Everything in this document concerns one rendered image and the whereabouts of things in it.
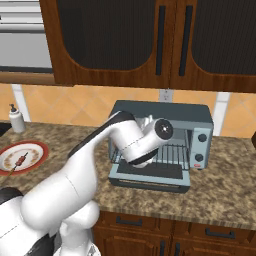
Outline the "wooden cupboard door dark panel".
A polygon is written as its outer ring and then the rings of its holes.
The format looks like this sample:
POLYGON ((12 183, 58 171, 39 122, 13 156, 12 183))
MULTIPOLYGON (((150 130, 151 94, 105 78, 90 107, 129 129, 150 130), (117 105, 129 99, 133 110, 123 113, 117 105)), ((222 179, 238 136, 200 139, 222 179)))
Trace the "wooden cupboard door dark panel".
POLYGON ((170 86, 256 93, 256 0, 177 0, 170 86), (193 14, 186 71, 179 76, 187 5, 193 14))
POLYGON ((177 0, 39 0, 55 82, 165 89, 177 0), (156 75, 159 6, 165 8, 156 75))

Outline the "toaster oven door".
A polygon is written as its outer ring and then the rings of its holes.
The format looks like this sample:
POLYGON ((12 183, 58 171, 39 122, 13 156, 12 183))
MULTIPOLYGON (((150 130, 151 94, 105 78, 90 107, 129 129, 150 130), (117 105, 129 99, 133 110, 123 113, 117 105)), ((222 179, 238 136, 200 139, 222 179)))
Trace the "toaster oven door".
POLYGON ((178 164, 156 163, 135 168, 124 160, 113 164, 109 173, 112 185, 172 193, 186 193, 190 189, 190 175, 178 164))

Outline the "steel range hood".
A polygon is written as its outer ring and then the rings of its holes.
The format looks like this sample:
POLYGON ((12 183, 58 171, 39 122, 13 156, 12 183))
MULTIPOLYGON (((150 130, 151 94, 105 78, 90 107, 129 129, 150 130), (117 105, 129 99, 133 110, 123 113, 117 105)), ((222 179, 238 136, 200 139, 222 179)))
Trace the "steel range hood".
POLYGON ((0 0, 0 71, 52 73, 39 0, 0 0))

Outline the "white wall socket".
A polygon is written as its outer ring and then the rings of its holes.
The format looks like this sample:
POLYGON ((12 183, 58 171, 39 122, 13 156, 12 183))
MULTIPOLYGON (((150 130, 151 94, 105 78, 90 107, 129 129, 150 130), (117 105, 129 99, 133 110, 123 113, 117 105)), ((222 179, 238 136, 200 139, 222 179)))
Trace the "white wall socket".
POLYGON ((172 102, 173 91, 171 89, 160 89, 159 90, 159 101, 160 102, 172 102))

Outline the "red-rimmed white plate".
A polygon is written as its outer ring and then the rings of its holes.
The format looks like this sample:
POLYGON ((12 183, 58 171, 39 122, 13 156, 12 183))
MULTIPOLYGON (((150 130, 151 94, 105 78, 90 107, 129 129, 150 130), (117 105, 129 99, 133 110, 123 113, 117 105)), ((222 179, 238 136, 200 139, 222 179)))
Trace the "red-rimmed white plate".
POLYGON ((26 140, 11 144, 0 150, 0 176, 8 176, 20 156, 28 152, 26 160, 17 167, 12 176, 38 168, 48 157, 48 146, 40 141, 26 140))

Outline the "wooden drawer front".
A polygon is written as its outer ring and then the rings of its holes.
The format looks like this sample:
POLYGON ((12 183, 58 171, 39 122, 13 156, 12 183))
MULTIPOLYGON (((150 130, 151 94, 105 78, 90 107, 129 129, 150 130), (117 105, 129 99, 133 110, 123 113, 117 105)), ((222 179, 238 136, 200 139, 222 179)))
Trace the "wooden drawer front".
POLYGON ((159 233, 163 235, 169 235, 172 231, 173 222, 168 219, 138 216, 124 213, 115 213, 102 211, 100 213, 99 224, 112 228, 127 228, 130 230, 142 230, 145 232, 159 233), (120 216, 124 220, 138 221, 142 219, 142 226, 130 226, 124 224, 116 224, 116 217, 120 216))
POLYGON ((188 225, 188 233, 193 238, 204 239, 207 241, 233 243, 239 246, 249 246, 256 248, 256 231, 239 229, 233 227, 223 227, 208 224, 190 223, 188 225), (212 232, 228 233, 234 231, 236 234, 235 239, 217 238, 205 235, 205 228, 210 228, 212 232))

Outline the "black hob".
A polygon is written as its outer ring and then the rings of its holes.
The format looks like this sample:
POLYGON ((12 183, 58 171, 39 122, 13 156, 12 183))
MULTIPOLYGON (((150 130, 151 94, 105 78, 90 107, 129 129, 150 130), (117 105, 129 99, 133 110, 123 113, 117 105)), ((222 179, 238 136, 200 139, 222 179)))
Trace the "black hob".
POLYGON ((0 122, 0 137, 3 136, 12 126, 10 123, 0 122))

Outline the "wooden base cupboard door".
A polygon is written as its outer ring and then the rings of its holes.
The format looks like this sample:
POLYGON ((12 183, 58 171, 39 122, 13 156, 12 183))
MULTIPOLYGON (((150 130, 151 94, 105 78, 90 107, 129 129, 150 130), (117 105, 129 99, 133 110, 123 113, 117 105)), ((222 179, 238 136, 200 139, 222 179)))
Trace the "wooden base cupboard door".
POLYGON ((95 227, 93 233, 102 256, 159 256, 162 240, 165 241, 164 256, 169 255, 168 236, 106 227, 95 227))
POLYGON ((223 242, 208 242, 201 239, 172 238, 169 256, 174 256, 175 243, 180 243, 179 256, 256 256, 256 249, 223 242))

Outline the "grey-blue toaster oven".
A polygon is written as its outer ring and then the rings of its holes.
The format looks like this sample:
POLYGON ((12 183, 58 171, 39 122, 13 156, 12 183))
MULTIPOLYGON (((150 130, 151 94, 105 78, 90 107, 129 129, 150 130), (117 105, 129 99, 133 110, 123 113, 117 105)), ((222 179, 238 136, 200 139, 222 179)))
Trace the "grey-blue toaster oven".
MULTIPOLYGON (((214 123, 206 105, 118 100, 112 111, 121 110, 132 113, 140 125, 144 124, 148 117, 167 119, 173 126, 173 136, 167 144, 187 147, 190 160, 189 175, 192 168, 202 170, 207 167, 214 123), (207 136, 205 142, 198 140, 200 134, 207 136), (196 154, 202 154, 203 161, 196 161, 196 154)), ((111 145, 114 143, 109 141, 108 152, 111 145)))

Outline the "white soap dispenser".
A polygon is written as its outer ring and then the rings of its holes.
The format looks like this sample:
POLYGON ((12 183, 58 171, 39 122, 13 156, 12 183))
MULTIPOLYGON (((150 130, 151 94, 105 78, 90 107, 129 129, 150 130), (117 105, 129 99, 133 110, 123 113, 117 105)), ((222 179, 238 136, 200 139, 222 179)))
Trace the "white soap dispenser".
POLYGON ((25 122, 22 113, 13 105, 10 104, 9 119, 11 126, 15 133, 22 133, 25 131, 25 122))

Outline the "kebab skewer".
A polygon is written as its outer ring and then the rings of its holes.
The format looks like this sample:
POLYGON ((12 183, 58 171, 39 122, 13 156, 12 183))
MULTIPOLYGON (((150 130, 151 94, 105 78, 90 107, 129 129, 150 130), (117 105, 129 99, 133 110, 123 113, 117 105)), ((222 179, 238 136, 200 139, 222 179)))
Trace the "kebab skewer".
POLYGON ((15 163, 15 166, 11 169, 8 176, 11 176, 12 173, 15 171, 15 169, 22 165, 22 163, 26 160, 26 157, 28 155, 28 152, 26 152, 24 155, 20 156, 17 162, 15 163))

